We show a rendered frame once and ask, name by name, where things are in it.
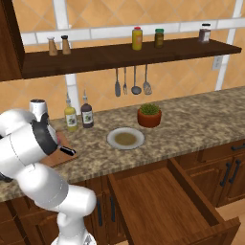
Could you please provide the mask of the white round plate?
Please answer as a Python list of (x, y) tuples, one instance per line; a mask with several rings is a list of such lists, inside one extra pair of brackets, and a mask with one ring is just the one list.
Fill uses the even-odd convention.
[(112, 130), (106, 138), (114, 148), (131, 150), (141, 146), (145, 142), (145, 135), (131, 127), (120, 127)]

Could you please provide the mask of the open wooden drawer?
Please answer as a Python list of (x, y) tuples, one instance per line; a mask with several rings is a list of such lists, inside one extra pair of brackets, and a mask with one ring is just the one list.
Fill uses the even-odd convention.
[(173, 159), (112, 173), (108, 186), (129, 245), (231, 245), (240, 226)]

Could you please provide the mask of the closed wooden drawer front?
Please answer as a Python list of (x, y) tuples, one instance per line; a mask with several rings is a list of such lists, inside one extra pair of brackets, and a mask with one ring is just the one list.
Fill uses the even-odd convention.
[(232, 146), (239, 146), (245, 144), (245, 140), (240, 140), (224, 145), (219, 145), (219, 146), (214, 146), (210, 147), (204, 150), (201, 150), (198, 153), (198, 161), (199, 162), (207, 162), (207, 161), (212, 161), (214, 159), (220, 159), (220, 158), (225, 158), (228, 156), (233, 156), (237, 153), (243, 153), (245, 152), (245, 149), (239, 149), (236, 151), (231, 150)]

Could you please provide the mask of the potted plant in terracotta pot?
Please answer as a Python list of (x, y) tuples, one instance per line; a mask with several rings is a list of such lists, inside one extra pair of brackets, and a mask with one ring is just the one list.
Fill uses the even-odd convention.
[(145, 103), (138, 109), (138, 124), (143, 127), (153, 128), (160, 124), (162, 111), (153, 103)]

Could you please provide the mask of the hanging grey ladle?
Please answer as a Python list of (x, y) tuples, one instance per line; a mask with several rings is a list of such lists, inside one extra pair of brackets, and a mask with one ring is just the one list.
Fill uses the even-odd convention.
[(139, 95), (139, 94), (141, 94), (141, 92), (142, 92), (141, 87), (139, 87), (139, 86), (136, 85), (136, 66), (134, 66), (134, 85), (133, 85), (133, 87), (131, 88), (131, 92), (132, 92), (134, 95)]

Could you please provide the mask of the hanging grey fork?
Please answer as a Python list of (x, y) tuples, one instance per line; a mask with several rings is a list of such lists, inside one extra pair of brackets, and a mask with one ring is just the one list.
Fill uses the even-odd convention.
[(124, 72), (124, 84), (123, 84), (123, 92), (125, 95), (127, 95), (127, 85), (126, 85), (126, 67), (123, 68), (123, 72)]

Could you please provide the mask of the dark sauce bottle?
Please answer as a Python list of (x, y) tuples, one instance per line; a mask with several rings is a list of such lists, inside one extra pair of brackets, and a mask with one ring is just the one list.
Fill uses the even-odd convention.
[(92, 106), (88, 103), (86, 92), (83, 92), (83, 105), (80, 108), (82, 125), (84, 128), (91, 128), (94, 126), (93, 119), (93, 109)]

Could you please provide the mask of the yellow oil bottle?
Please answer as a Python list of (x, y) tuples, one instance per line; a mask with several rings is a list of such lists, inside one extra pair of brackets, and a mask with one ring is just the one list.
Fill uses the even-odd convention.
[(69, 96), (66, 96), (66, 108), (64, 109), (67, 128), (70, 132), (78, 129), (78, 120), (76, 109), (72, 106)]

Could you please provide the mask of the wooden cabinet door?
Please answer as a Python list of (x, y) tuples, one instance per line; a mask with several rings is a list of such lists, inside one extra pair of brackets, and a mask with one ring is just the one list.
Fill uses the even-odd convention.
[(28, 197), (0, 202), (0, 245), (51, 245), (57, 236), (54, 212)]
[(207, 199), (216, 207), (223, 191), (220, 182), (226, 172), (226, 163), (231, 163), (231, 158), (214, 161), (201, 167), (187, 171), (194, 184), (203, 192)]
[(116, 209), (115, 204), (115, 222), (111, 221), (111, 205), (110, 205), (110, 189), (107, 183), (107, 177), (101, 177), (102, 182), (102, 196), (103, 196), (103, 203), (104, 203), (104, 217), (106, 222), (106, 232), (107, 232), (107, 239), (110, 245), (115, 245), (117, 243), (121, 243), (126, 240), (126, 236), (124, 234), (123, 226), (119, 217), (119, 214)]
[[(85, 223), (89, 225), (88, 231), (96, 239), (98, 245), (107, 245), (105, 221), (104, 221), (104, 210), (103, 210), (103, 199), (102, 199), (102, 187), (101, 179), (95, 178), (85, 181), (86, 187), (91, 189), (96, 194), (96, 207), (93, 212), (85, 218)], [(98, 209), (97, 200), (100, 200), (101, 212), (102, 212), (102, 226), (99, 226), (98, 222)]]
[[(236, 174), (234, 182), (231, 184), (229, 179), (233, 177), (235, 170), (235, 160), (239, 159), (241, 161), (239, 170)], [(232, 168), (226, 182), (226, 185), (220, 196), (218, 206), (225, 206), (237, 200), (245, 198), (245, 153), (235, 155), (233, 157)]]

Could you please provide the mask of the yellow bottle with red cap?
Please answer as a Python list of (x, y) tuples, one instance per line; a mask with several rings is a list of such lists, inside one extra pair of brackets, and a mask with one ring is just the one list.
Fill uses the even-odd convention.
[(140, 51), (143, 43), (143, 30), (140, 27), (135, 27), (132, 31), (132, 49)]

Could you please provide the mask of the brown shaker with white cap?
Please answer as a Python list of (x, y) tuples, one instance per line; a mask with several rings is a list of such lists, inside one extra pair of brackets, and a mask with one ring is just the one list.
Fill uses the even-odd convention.
[(57, 55), (57, 48), (55, 44), (55, 39), (53, 37), (48, 38), (49, 41), (49, 55), (50, 56), (56, 56)]

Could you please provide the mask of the dark jar with white lid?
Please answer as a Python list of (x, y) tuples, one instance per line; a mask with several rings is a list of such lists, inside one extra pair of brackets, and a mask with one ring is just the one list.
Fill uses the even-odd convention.
[(211, 35), (211, 24), (203, 23), (199, 30), (198, 41), (202, 43), (208, 43)]

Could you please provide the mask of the dark wooden upper cabinet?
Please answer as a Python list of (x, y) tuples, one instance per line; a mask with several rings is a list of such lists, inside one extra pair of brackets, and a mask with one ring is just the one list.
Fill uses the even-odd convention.
[(12, 0), (0, 0), (0, 81), (21, 79), (24, 58)]

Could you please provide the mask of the black-handled knife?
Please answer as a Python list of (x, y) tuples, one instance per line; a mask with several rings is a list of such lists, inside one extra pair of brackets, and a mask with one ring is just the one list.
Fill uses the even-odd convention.
[(76, 151), (74, 149), (66, 147), (66, 146), (61, 146), (59, 150), (70, 156), (74, 156), (76, 154)]

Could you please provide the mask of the white wall outlet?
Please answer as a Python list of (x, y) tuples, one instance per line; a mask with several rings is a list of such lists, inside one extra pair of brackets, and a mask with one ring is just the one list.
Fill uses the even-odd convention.
[(213, 60), (212, 63), (212, 68), (213, 70), (219, 70), (221, 67), (221, 63), (222, 63), (222, 58), (223, 56), (216, 56)]

